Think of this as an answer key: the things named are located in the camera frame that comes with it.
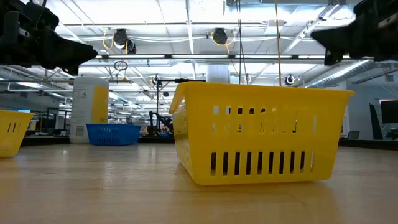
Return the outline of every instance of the table surface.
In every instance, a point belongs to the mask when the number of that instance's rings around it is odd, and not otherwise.
[[[173,144],[23,147],[0,223],[398,223],[398,151],[339,148],[323,182],[196,185]]]

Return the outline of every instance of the ceiling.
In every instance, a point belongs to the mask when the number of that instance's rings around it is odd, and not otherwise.
[[[101,55],[124,54],[111,46],[112,34],[116,28],[126,28],[129,38],[137,47],[137,55],[148,54],[220,54],[227,55],[227,48],[213,43],[211,33],[215,28],[224,28],[228,35],[229,51],[239,54],[240,38],[234,38],[238,32],[238,18],[233,0],[48,0],[48,7],[60,19],[56,32],[64,38],[92,45]],[[277,55],[277,26],[274,4],[265,0],[242,0],[240,18],[241,37],[245,55]],[[347,25],[355,19],[353,6],[360,0],[347,0],[346,5],[328,6],[328,0],[285,0],[279,1],[278,21],[280,49],[283,55],[324,55],[325,49],[310,38],[313,30],[329,29]],[[134,83],[111,84],[112,90],[151,89],[151,80],[155,75],[163,79],[197,78],[205,79],[209,64],[228,65],[232,75],[239,73],[239,60],[125,60],[130,64],[124,72],[113,72],[117,60],[93,60],[83,64],[80,74],[85,77],[100,77],[108,80],[127,78]],[[299,81],[311,80],[328,70],[322,65],[322,57],[316,60],[282,60],[280,71],[283,77],[293,75]],[[45,77],[42,68],[30,68],[38,77]],[[64,72],[47,71],[54,75],[52,79],[73,78]],[[279,66],[273,60],[246,60],[246,73],[251,85],[278,85]],[[362,73],[350,79],[354,82],[366,77]],[[170,91],[163,97],[164,105],[170,103],[177,85],[170,82],[165,90]],[[69,84],[58,83],[54,88],[71,90]],[[154,93],[116,93],[132,103],[154,102]],[[60,93],[72,97],[71,93]]]

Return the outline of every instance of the plastic basket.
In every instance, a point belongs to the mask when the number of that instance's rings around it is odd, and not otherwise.
[[[0,110],[0,158],[18,153],[34,114]]]
[[[353,91],[182,83],[177,155],[201,185],[329,179]]]
[[[137,144],[140,128],[129,124],[87,124],[90,144],[95,146]]]

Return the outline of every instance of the blue basket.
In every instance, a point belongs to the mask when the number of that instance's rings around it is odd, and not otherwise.
[[[126,146],[137,144],[140,126],[129,124],[86,124],[90,144],[95,146]]]

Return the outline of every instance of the desk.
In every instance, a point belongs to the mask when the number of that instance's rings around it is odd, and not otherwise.
[[[340,148],[328,181],[199,186],[173,144],[23,147],[0,223],[397,223],[398,152]]]

